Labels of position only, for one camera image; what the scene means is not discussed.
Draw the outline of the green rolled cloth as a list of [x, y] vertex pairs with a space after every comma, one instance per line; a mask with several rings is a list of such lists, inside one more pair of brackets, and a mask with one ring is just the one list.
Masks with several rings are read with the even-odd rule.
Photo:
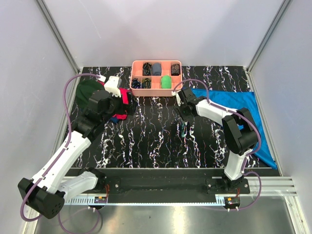
[[165, 75], [160, 80], [161, 89], [171, 89], [172, 88], [172, 79], [169, 75]]

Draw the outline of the pink divided organizer box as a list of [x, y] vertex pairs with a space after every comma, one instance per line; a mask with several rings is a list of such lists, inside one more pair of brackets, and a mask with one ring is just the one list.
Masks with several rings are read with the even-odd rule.
[[[161, 76], [143, 76], [142, 66], [143, 63], [150, 62], [152, 65], [154, 63], [161, 63], [162, 73]], [[182, 89], [182, 70], [179, 76], [171, 75], [171, 65], [174, 63], [179, 63], [182, 68], [181, 62], [178, 60], [136, 60], [132, 64], [131, 79], [129, 81], [130, 89], [134, 96], [136, 97], [171, 97], [172, 91], [179, 91]], [[161, 89], [160, 80], [163, 76], [169, 75], [172, 79], [171, 89]], [[152, 86], [150, 89], [133, 89], [131, 88], [131, 83], [134, 78], [137, 78], [141, 83], [143, 78], [151, 78]]]

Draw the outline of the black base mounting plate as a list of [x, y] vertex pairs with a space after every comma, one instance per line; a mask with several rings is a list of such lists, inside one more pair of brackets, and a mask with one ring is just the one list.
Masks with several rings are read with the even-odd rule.
[[216, 195], [248, 195], [247, 179], [234, 182], [223, 169], [100, 169], [109, 203], [129, 205], [216, 203]]

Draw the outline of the dark floral rolled cloth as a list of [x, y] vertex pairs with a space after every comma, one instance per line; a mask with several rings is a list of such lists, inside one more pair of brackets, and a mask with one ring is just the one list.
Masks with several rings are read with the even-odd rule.
[[152, 75], [152, 64], [150, 62], [143, 63], [142, 75], [143, 76], [151, 76]]

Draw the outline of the dark green baseball cap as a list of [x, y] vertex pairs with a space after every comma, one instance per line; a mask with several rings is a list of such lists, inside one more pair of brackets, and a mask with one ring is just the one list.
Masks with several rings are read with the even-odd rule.
[[97, 90], [103, 90], [104, 86], [95, 80], [83, 80], [76, 88], [76, 103], [78, 107], [83, 110], [89, 101], [89, 98], [93, 92]]

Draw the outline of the aluminium frame rail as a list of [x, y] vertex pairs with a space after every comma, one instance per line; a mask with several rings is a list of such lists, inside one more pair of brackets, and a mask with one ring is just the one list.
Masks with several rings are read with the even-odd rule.
[[48, 27], [50, 28], [53, 36], [55, 37], [59, 47], [61, 48], [65, 58], [67, 59], [69, 65], [71, 66], [72, 70], [75, 73], [79, 73], [80, 68], [77, 65], [74, 57], [72, 56], [63, 36], [61, 35], [56, 22], [53, 19], [53, 16], [50, 12], [50, 10], [48, 9], [46, 2], [44, 0], [35, 0], [35, 3], [37, 4], [40, 12], [42, 13], [43, 17], [45, 18]]

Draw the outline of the yellow floral rolled cloth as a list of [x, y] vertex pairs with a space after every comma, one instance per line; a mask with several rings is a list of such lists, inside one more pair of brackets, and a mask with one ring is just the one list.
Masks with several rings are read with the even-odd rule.
[[143, 78], [141, 85], [142, 85], [142, 89], [150, 89], [152, 86], [151, 78]]

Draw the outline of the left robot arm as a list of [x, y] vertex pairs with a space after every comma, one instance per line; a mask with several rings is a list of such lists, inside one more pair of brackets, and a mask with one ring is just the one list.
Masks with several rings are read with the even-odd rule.
[[[124, 103], [123, 97], [127, 98], [127, 103]], [[105, 173], [95, 168], [86, 169], [66, 182], [62, 180], [76, 159], [103, 133], [106, 122], [114, 115], [133, 115], [136, 107], [137, 102], [130, 91], [117, 96], [106, 90], [93, 92], [88, 104], [69, 128], [64, 143], [46, 165], [31, 179], [22, 178], [18, 183], [22, 204], [52, 219], [64, 203], [75, 196], [89, 190], [102, 192]]]

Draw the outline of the teal plastic knife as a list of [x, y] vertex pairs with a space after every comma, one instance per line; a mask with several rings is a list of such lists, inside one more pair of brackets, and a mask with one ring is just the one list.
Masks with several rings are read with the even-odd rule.
[[185, 138], [187, 135], [187, 122], [181, 124], [181, 137]]

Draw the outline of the brown patterned rolled cloth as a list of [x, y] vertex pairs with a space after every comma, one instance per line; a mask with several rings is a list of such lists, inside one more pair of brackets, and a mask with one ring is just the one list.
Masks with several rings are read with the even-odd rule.
[[171, 65], [171, 75], [179, 76], [181, 74], [181, 67], [179, 63], [174, 63]]

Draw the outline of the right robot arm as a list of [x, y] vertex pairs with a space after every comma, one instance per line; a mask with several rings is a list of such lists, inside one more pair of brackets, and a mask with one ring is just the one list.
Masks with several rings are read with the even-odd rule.
[[183, 91], [172, 92], [172, 96], [177, 100], [175, 110], [183, 121], [200, 116], [222, 127], [230, 153], [221, 187], [226, 193], [233, 193], [244, 176], [246, 157], [261, 147], [261, 136], [250, 111], [247, 108], [227, 108], [206, 97], [186, 97]]

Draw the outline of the bright blue napkin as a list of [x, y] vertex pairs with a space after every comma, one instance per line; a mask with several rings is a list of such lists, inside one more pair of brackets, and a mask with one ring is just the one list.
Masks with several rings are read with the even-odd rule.
[[261, 148], [255, 153], [255, 156], [268, 167], [276, 170], [277, 164], [268, 147], [254, 92], [227, 92], [210, 90], [209, 97], [211, 101], [219, 105], [234, 109], [247, 108], [250, 111], [261, 136]]

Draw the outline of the grey rolled cloth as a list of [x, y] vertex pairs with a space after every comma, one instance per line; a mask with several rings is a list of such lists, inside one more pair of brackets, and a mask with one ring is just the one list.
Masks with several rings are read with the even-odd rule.
[[152, 65], [152, 75], [153, 76], [161, 76], [162, 67], [161, 63], [157, 62]]

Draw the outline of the navy striped rolled cloth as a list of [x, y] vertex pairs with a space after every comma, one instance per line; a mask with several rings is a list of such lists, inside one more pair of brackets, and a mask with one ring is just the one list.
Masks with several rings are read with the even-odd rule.
[[131, 88], [141, 89], [141, 82], [137, 78], [134, 78], [131, 83]]

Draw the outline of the pink folded cloth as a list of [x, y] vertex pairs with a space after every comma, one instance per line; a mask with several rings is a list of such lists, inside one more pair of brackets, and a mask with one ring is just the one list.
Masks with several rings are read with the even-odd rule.
[[[98, 80], [98, 83], [100, 83], [104, 87], [105, 82]], [[121, 98], [122, 98], [123, 104], [128, 104], [128, 97], [127, 97], [128, 90], [121, 88], [120, 91], [121, 91]], [[115, 114], [112, 117], [117, 117], [120, 120], [125, 120], [128, 117], [128, 112], [125, 111], [124, 114]]]

